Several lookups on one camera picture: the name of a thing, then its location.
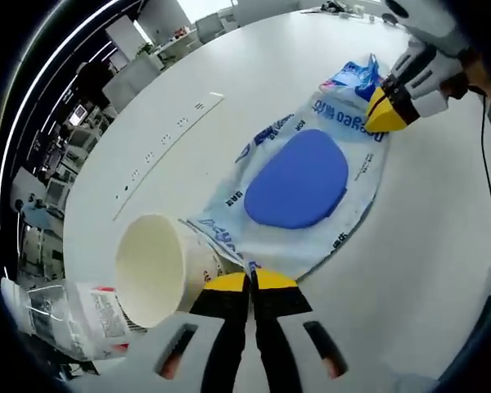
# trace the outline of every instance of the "paper cup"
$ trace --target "paper cup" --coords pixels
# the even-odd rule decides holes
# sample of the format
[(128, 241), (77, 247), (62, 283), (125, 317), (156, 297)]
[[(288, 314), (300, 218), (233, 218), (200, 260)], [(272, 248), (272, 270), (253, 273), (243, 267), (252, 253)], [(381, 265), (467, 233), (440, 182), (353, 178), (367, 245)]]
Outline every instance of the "paper cup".
[(202, 237), (163, 215), (130, 224), (116, 255), (116, 291), (129, 318), (152, 328), (188, 312), (205, 284), (232, 269)]

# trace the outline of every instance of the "white paper cup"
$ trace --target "white paper cup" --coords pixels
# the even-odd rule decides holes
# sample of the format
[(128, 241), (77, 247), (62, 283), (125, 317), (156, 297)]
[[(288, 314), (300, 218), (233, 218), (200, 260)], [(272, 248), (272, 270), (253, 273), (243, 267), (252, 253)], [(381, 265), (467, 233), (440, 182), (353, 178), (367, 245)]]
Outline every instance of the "white paper cup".
[(227, 273), (223, 260), (189, 227), (164, 215), (130, 224), (116, 255), (116, 292), (129, 318), (152, 328), (189, 311), (208, 281)]

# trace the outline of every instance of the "outlet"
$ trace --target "outlet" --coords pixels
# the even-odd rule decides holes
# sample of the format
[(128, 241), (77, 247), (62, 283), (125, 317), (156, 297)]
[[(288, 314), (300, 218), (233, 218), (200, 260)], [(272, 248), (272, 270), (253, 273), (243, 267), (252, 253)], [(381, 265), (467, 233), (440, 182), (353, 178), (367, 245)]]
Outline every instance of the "outlet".
[(120, 174), (120, 183), (114, 190), (112, 201), (113, 220), (118, 217), (128, 199), (134, 194), (146, 176), (158, 164), (164, 154), (176, 143), (180, 137), (193, 127), (200, 119), (207, 115), (221, 101), (223, 96), (217, 93), (208, 93), (202, 99), (191, 101), (191, 105), (177, 106), (176, 111), (160, 118), (158, 132), (149, 128), (149, 132), (141, 131), (138, 140), (142, 141), (140, 148), (135, 149), (129, 162), (133, 169), (126, 175)]

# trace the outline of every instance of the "power strip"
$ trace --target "power strip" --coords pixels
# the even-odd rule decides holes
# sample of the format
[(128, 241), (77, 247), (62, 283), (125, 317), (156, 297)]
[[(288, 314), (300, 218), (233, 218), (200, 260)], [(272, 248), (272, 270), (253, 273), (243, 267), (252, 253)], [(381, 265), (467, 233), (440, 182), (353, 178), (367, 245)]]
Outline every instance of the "power strip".
[(137, 159), (135, 166), (130, 171), (129, 176), (120, 179), (119, 186), (113, 195), (112, 218), (113, 221), (118, 217), (129, 198), (137, 190), (138, 186), (151, 172), (168, 150), (193, 127), (200, 119), (207, 115), (223, 100), (223, 95), (209, 93), (193, 104), (186, 106), (185, 109), (175, 111), (185, 115), (171, 116), (169, 119), (161, 120), (164, 126), (160, 126), (162, 133), (154, 134), (153, 140), (142, 140), (142, 147), (139, 148), (140, 159)]

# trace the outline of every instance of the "black cable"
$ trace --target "black cable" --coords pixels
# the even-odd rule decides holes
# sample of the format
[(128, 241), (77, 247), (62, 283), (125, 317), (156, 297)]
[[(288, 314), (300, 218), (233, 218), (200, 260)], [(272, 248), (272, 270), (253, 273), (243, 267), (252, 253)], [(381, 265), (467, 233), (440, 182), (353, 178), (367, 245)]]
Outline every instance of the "black cable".
[(482, 96), (482, 105), (483, 105), (482, 131), (481, 131), (482, 136), (481, 136), (480, 143), (482, 144), (482, 158), (484, 159), (485, 177), (488, 179), (489, 196), (491, 197), (491, 179), (489, 178), (488, 163), (487, 163), (487, 160), (485, 159), (485, 150), (484, 150), (484, 130), (485, 130), (485, 112), (486, 112), (486, 97), (485, 96)]

